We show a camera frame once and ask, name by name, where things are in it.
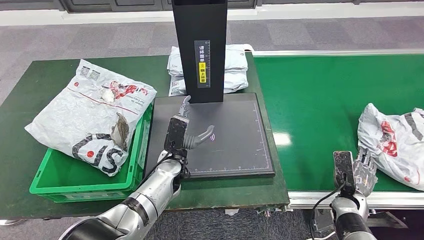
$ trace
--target yellow label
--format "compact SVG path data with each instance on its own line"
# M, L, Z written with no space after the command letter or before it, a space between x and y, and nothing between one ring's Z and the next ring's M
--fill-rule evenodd
M199 81L201 84L206 83L206 63L199 62Z

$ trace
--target floor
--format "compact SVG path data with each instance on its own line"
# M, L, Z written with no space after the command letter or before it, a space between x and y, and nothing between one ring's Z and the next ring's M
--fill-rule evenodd
M230 21L227 43L251 44L257 51L424 48L424 17ZM177 44L172 22L0 27L0 104L32 61L167 55ZM147 239L304 240L304 214L170 212ZM28 220L0 227L0 239L55 240L77 220Z

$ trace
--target white plastic bag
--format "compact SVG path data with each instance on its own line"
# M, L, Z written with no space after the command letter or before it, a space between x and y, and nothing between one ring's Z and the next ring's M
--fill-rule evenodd
M424 111L384 115L369 103L359 118L358 145L393 179L424 191Z
M224 94L234 93L249 86L245 72L224 73ZM171 76L169 97L186 95L186 83L183 76Z
M137 122L155 96L147 84L81 60L67 87L25 130L111 177L124 164Z
M251 49L248 44L232 44L225 46L225 72L244 73L248 70L248 61L246 59L245 49ZM182 77L183 65L181 63L180 49L173 46L168 58L166 67L169 75Z

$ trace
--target table leg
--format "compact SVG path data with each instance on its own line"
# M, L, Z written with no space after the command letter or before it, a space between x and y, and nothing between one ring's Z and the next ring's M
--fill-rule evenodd
M11 226L22 223L25 219L21 220L0 220L0 226Z

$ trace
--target robotic arm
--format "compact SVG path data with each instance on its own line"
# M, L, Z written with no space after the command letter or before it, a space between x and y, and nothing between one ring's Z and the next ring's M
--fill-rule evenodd
M187 96L178 115L170 119L164 150L137 190L108 211L77 222L60 240L141 240L146 236L168 203L180 193L181 179L190 175L186 149L200 145L214 129L211 125L199 136L186 134L189 100Z
M108 211L77 222L59 240L141 240L147 235L169 202L180 194L181 179L190 176L186 167L187 150L203 143L214 129L211 125L198 136L186 134L189 100L187 96L179 113L170 119L164 149L137 190ZM335 185L340 194L330 207L338 239L376 240L366 225L369 214L366 197L377 182L373 159L364 149L359 150L356 161L350 151L336 151L333 156Z
M335 232L339 240L377 240L367 227L367 198L377 182L377 166L369 152L360 148L353 161L350 151L336 151L335 185L340 194L331 202Z

